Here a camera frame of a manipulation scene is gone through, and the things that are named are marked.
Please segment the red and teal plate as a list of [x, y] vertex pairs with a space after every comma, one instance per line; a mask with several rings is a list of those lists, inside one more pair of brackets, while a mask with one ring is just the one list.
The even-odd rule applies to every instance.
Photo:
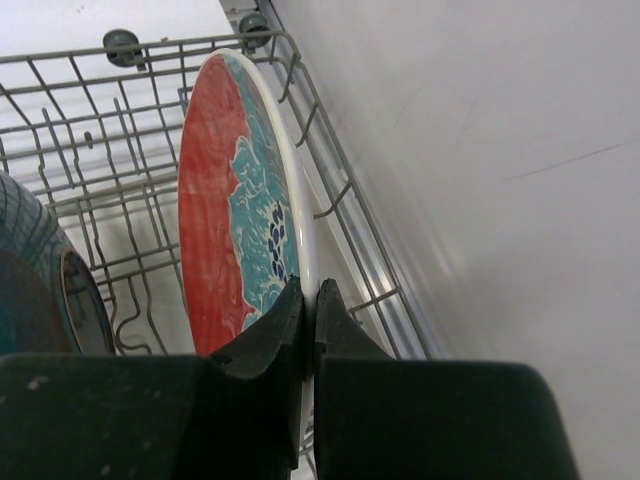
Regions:
[[307, 181], [263, 74], [221, 48], [201, 65], [188, 102], [178, 168], [179, 249], [193, 343], [228, 344], [297, 278], [304, 318], [320, 288]]

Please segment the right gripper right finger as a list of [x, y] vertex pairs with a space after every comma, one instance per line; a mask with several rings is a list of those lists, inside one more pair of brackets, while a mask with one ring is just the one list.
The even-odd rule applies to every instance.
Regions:
[[400, 360], [322, 284], [314, 455], [322, 479], [575, 479], [551, 389], [532, 367]]

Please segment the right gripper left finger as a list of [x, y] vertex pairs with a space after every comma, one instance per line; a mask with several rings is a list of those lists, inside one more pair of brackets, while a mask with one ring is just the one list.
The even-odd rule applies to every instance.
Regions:
[[298, 464], [300, 281], [207, 356], [1, 361], [5, 479], [287, 479]]

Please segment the dark teal plate with blossoms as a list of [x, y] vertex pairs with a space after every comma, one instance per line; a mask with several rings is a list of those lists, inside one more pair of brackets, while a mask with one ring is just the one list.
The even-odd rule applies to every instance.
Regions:
[[116, 352], [104, 301], [55, 216], [1, 174], [1, 353]]

